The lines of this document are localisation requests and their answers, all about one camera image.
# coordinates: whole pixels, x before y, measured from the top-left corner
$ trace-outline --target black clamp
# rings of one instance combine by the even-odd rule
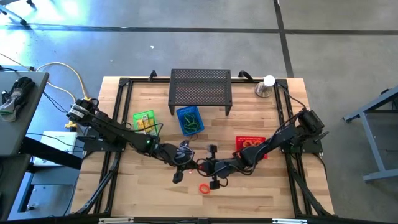
[[[153,71],[150,73],[150,75],[149,75],[148,81],[151,82],[151,81],[154,79],[154,77],[156,77],[156,76],[157,76],[156,71],[153,70]]]
[[[243,77],[246,77],[246,78],[247,78],[249,81],[251,81],[251,82],[254,81],[254,79],[252,78],[252,76],[251,76],[250,74],[248,74],[247,71],[241,70],[241,71],[239,72],[238,78],[243,78]]]

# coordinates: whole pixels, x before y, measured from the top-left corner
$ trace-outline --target blue plastic basket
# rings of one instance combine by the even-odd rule
[[[186,114],[190,114],[192,116],[194,116],[195,121],[199,124],[200,127],[198,127],[197,130],[193,130],[193,131],[189,131],[186,128],[184,128],[184,126],[188,123],[184,116]],[[178,117],[178,121],[180,122],[180,127],[181,127],[181,131],[182,134],[185,136],[190,136],[192,134],[196,134],[199,133],[201,131],[203,131],[205,129],[205,126],[203,125],[203,122],[200,118],[200,114],[199,114],[199,110],[197,106],[187,106],[181,109],[177,110],[177,117]]]

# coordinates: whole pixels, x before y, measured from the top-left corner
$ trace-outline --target blue basket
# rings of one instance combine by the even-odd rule
[[[180,122],[180,127],[182,134],[185,136],[190,136],[192,134],[199,133],[205,129],[203,122],[201,121],[199,110],[197,106],[187,106],[177,110],[178,121]]]

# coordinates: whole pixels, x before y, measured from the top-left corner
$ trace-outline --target black mesh shelf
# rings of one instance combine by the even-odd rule
[[[231,71],[207,69],[172,69],[169,108],[174,106],[225,106],[228,115],[232,107]]]

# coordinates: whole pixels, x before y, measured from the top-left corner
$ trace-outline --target yellow cable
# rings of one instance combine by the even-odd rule
[[[26,68],[28,71],[33,72],[30,68],[28,68],[28,67],[26,67],[26,66],[23,66],[21,63],[15,61],[14,59],[12,59],[12,58],[10,58],[10,57],[8,57],[8,56],[5,56],[5,55],[2,54],[2,53],[0,53],[0,55],[2,55],[2,56],[4,56],[4,57],[8,58],[9,60],[12,60],[13,62],[17,63],[18,65],[20,65],[20,66]],[[46,67],[46,66],[49,66],[49,65],[63,65],[63,66],[65,66],[65,67],[69,68],[70,70],[72,70],[72,71],[76,74],[76,76],[78,77],[78,79],[79,79],[79,82],[80,82],[80,85],[81,85],[81,90],[82,90],[82,92],[83,92],[83,95],[85,96],[85,99],[86,99],[86,100],[89,100],[89,99],[90,99],[90,98],[87,96],[87,94],[86,94],[85,88],[84,88],[84,86],[83,86],[83,81],[81,80],[81,77],[80,77],[79,73],[78,73],[75,69],[73,69],[71,66],[69,66],[69,65],[67,65],[67,64],[65,64],[65,63],[61,63],[61,62],[51,62],[51,63],[46,63],[45,65],[40,66],[36,71],[39,71],[40,69],[42,69],[42,68],[44,68],[44,67]],[[73,96],[73,94],[71,94],[68,90],[65,90],[65,89],[63,89],[63,88],[61,88],[61,87],[59,87],[59,86],[53,85],[53,84],[51,84],[49,81],[47,81],[47,84],[49,84],[50,86],[52,86],[52,87],[54,87],[54,88],[56,88],[56,89],[62,90],[62,91],[64,91],[65,93],[68,93],[68,94],[72,97],[73,102],[76,102],[76,98],[75,98],[75,97]]]
[[[51,62],[51,63],[46,63],[45,65],[40,66],[39,68],[37,68],[36,71],[39,71],[40,69],[42,69],[42,68],[44,68],[44,67],[46,67],[46,66],[49,66],[49,65],[63,65],[63,66],[65,66],[65,67],[69,68],[70,70],[72,70],[72,71],[76,74],[76,76],[78,77],[78,79],[79,79],[80,86],[81,86],[81,90],[82,90],[82,92],[83,92],[84,97],[85,97],[86,99],[88,99],[88,96],[87,96],[87,94],[86,94],[86,90],[85,90],[85,88],[84,88],[84,86],[83,86],[83,81],[81,80],[81,77],[80,77],[79,73],[78,73],[75,69],[73,69],[71,66],[69,66],[69,65],[67,65],[67,64],[65,64],[65,63],[61,63],[61,62]],[[50,86],[54,87],[54,88],[57,88],[57,89],[59,89],[59,90],[62,90],[62,91],[64,91],[64,92],[68,93],[68,94],[73,98],[73,102],[76,101],[75,97],[74,97],[69,91],[64,90],[63,88],[60,88],[60,87],[58,87],[58,86],[55,86],[55,85],[51,84],[50,82],[47,82],[47,83],[48,83]]]

